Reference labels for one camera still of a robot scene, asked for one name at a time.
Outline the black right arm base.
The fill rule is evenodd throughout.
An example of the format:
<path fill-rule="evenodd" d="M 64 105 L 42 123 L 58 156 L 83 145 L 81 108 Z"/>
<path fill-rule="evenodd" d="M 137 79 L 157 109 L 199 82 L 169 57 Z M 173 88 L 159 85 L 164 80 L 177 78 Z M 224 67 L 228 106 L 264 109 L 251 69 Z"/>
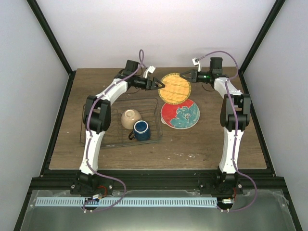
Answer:
<path fill-rule="evenodd" d="M 198 185 L 202 194 L 229 195 L 236 194 L 238 174 L 201 173 L 198 176 Z"/>

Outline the red and teal plate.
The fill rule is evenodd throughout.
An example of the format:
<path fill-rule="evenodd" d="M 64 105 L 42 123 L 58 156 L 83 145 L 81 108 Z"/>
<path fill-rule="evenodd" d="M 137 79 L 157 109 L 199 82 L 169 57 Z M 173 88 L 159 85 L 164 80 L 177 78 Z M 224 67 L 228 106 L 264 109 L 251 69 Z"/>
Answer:
<path fill-rule="evenodd" d="M 199 118 L 200 109 L 190 99 L 180 104 L 165 103 L 161 108 L 161 122 L 174 129 L 189 129 L 197 124 Z"/>

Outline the yellow woven pattern plate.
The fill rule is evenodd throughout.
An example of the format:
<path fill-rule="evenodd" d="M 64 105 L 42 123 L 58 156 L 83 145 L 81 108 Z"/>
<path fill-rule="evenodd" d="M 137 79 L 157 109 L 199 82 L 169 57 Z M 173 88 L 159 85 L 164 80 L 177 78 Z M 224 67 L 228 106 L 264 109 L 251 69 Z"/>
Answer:
<path fill-rule="evenodd" d="M 161 82 L 164 88 L 158 90 L 160 98 L 168 104 L 180 104 L 186 101 L 191 94 L 191 84 L 180 77 L 179 73 L 169 73 L 165 75 Z"/>

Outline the beige ceramic bowl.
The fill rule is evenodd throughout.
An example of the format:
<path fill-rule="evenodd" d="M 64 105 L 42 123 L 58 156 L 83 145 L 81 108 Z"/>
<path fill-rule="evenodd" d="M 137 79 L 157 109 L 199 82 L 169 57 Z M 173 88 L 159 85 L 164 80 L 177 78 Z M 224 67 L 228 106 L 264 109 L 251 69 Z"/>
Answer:
<path fill-rule="evenodd" d="M 142 116 L 135 109 L 127 109 L 121 116 L 121 124 L 125 129 L 133 129 L 134 124 L 139 120 L 142 120 Z"/>

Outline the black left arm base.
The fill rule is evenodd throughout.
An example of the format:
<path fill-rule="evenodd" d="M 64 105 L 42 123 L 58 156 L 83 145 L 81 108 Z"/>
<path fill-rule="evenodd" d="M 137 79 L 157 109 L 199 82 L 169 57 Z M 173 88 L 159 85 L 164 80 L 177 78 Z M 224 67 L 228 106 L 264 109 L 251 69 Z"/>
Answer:
<path fill-rule="evenodd" d="M 108 195 L 113 190 L 114 181 L 102 178 L 96 174 L 85 174 L 78 171 L 71 186 L 71 194 L 92 196 L 95 194 Z"/>

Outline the black aluminium frame rail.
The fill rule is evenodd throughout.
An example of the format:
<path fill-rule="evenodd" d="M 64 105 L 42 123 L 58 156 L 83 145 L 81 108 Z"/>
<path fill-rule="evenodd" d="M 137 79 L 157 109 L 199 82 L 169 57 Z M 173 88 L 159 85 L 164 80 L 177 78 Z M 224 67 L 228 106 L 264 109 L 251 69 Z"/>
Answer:
<path fill-rule="evenodd" d="M 126 185 L 128 190 L 198 190 L 213 187 L 216 183 L 227 182 L 218 176 L 216 169 L 192 170 L 100 170 L 99 173 L 114 177 L 113 188 L 122 190 Z M 237 177 L 237 183 L 244 189 L 252 189 L 253 184 L 259 189 L 284 189 L 286 182 L 283 177 L 277 177 L 269 169 L 245 169 L 243 173 L 250 176 L 247 179 Z M 75 170 L 45 170 L 39 177 L 31 180 L 31 190 L 70 190 L 77 180 Z"/>

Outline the black wire dish rack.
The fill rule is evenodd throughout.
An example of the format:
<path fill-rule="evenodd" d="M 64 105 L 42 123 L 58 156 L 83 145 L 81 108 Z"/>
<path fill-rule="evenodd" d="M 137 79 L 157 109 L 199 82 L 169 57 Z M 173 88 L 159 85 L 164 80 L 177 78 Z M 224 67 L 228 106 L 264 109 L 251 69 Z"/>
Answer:
<path fill-rule="evenodd" d="M 132 129 L 126 129 L 121 124 L 121 116 L 128 109 L 135 109 L 140 113 L 142 120 L 148 123 L 151 132 L 149 140 L 136 141 L 128 138 Z M 163 132 L 158 109 L 158 99 L 153 97 L 115 101 L 111 106 L 111 124 L 103 136 L 101 148 L 135 146 L 159 142 Z"/>

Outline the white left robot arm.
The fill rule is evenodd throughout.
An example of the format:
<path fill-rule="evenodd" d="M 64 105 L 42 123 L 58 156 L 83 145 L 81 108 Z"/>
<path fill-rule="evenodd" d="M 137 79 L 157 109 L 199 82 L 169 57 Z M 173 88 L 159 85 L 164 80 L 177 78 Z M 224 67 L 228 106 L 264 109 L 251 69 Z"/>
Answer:
<path fill-rule="evenodd" d="M 83 123 L 85 125 L 85 149 L 79 171 L 85 175 L 94 175 L 98 170 L 98 157 L 101 142 L 111 124 L 112 104 L 130 87 L 142 90 L 158 90 L 165 87 L 157 78 L 150 79 L 148 74 L 155 71 L 150 66 L 142 76 L 137 75 L 141 63 L 127 60 L 125 68 L 113 79 L 111 84 L 101 93 L 88 96 L 85 103 Z"/>

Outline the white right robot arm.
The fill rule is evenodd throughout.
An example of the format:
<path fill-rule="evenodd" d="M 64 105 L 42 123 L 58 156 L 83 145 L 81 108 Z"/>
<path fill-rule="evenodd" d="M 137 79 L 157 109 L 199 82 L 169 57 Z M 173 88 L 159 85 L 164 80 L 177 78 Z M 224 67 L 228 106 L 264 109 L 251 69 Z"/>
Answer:
<path fill-rule="evenodd" d="M 206 83 L 223 98 L 220 124 L 224 129 L 223 154 L 219 164 L 221 173 L 234 174 L 238 170 L 238 155 L 244 131 L 250 122 L 251 98 L 232 83 L 231 78 L 223 74 L 222 58 L 210 58 L 210 69 L 202 71 L 198 58 L 192 63 L 197 69 L 180 74 L 180 77 L 191 83 Z"/>

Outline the dark blue ceramic mug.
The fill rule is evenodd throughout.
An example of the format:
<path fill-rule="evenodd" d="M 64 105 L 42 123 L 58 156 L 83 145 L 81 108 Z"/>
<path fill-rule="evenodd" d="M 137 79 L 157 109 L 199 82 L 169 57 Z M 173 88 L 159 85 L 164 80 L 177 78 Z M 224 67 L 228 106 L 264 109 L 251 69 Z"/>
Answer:
<path fill-rule="evenodd" d="M 147 141 L 151 137 L 151 130 L 149 124 L 144 120 L 137 121 L 132 132 L 129 134 L 129 140 Z"/>

